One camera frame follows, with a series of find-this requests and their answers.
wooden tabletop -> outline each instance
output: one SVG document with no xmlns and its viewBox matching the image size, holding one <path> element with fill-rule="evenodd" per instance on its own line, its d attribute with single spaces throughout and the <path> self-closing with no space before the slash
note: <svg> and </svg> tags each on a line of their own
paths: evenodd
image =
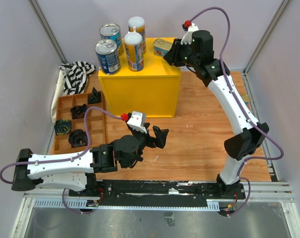
<svg viewBox="0 0 300 238">
<path fill-rule="evenodd" d="M 231 75 L 239 93 L 245 94 L 240 73 Z M 86 91 L 93 87 L 101 90 L 97 73 L 90 77 Z M 123 121 L 107 117 L 106 122 L 108 142 L 130 134 Z M 170 130 L 165 148 L 146 148 L 144 160 L 133 169 L 118 168 L 117 172 L 97 174 L 98 179 L 213 181 L 222 171 L 227 157 L 224 141 L 233 136 L 232 128 L 216 97 L 193 73 L 182 72 L 175 118 L 147 122 L 151 123 L 152 136 L 153 125 Z M 255 155 L 263 156 L 262 149 Z M 242 176 L 252 181 L 271 181 L 264 160 L 249 161 Z"/>
</svg>

yellow table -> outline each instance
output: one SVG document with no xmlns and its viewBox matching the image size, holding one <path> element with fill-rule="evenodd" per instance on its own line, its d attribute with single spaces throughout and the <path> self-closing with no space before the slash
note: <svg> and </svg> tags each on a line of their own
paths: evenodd
<svg viewBox="0 0 300 238">
<path fill-rule="evenodd" d="M 155 39 L 146 39 L 145 66 L 141 71 L 133 72 L 128 68 L 125 53 L 120 56 L 121 70 L 118 73 L 107 75 L 99 70 L 100 84 L 113 114 L 119 116 L 139 111 L 149 118 L 174 117 L 181 71 L 153 54 Z M 173 42 L 174 38 L 163 39 Z"/>
</svg>

wooden organizer box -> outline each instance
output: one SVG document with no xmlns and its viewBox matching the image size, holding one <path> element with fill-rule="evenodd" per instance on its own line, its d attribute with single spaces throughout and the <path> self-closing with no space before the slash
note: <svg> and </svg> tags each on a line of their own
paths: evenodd
<svg viewBox="0 0 300 238">
<path fill-rule="evenodd" d="M 85 131 L 84 118 L 72 119 L 72 114 L 70 110 L 74 106 L 81 106 L 83 104 L 86 104 L 88 108 L 99 107 L 105 110 L 105 98 L 103 93 L 102 92 L 100 93 L 101 93 L 101 102 L 96 104 L 88 104 L 88 97 L 92 93 L 75 94 L 75 95 L 59 97 L 57 101 L 56 120 L 59 119 L 71 120 L 72 121 L 71 131 L 74 131 L 76 129 L 82 129 L 83 131 Z M 107 143 L 105 120 L 106 120 L 105 114 L 99 110 L 91 110 L 88 113 L 87 125 L 91 137 L 91 148 Z M 83 151 L 85 149 L 85 146 L 72 148 L 71 144 L 69 143 L 69 135 L 70 134 L 54 136 L 54 144 L 53 144 L 54 154 L 74 153 L 74 152 Z"/>
</svg>

gray floor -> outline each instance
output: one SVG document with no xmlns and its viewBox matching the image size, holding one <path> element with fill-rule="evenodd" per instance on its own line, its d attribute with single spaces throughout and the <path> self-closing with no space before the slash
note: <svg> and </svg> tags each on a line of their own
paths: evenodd
<svg viewBox="0 0 300 238">
<path fill-rule="evenodd" d="M 25 238 L 291 237 L 279 203 L 250 202 L 230 219 L 196 211 L 178 211 L 174 217 L 174 226 L 167 226 L 164 211 L 97 210 L 77 215 L 66 209 L 34 209 Z"/>
</svg>

gray wall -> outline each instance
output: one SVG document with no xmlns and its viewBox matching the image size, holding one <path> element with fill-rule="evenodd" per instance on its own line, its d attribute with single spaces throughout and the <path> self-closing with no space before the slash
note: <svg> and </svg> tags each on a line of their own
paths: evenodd
<svg viewBox="0 0 300 238">
<path fill-rule="evenodd" d="M 300 0 L 286 11 L 249 77 L 262 121 L 285 150 L 278 173 L 290 183 L 300 214 Z"/>
<path fill-rule="evenodd" d="M 127 22 L 139 15 L 146 21 L 147 37 L 184 35 L 182 24 L 200 10 L 224 8 L 232 31 L 224 59 L 231 69 L 245 68 L 281 0 L 38 0 L 68 62 L 84 60 L 98 64 L 94 46 L 100 40 L 99 28 L 109 22 L 120 25 L 122 36 Z M 195 23 L 214 36 L 215 53 L 224 44 L 227 23 L 221 12 L 207 12 Z"/>
<path fill-rule="evenodd" d="M 44 153 L 59 65 L 28 1 L 0 1 L 0 169 L 22 148 Z M 0 238 L 9 237 L 22 196 L 0 181 Z"/>
</svg>

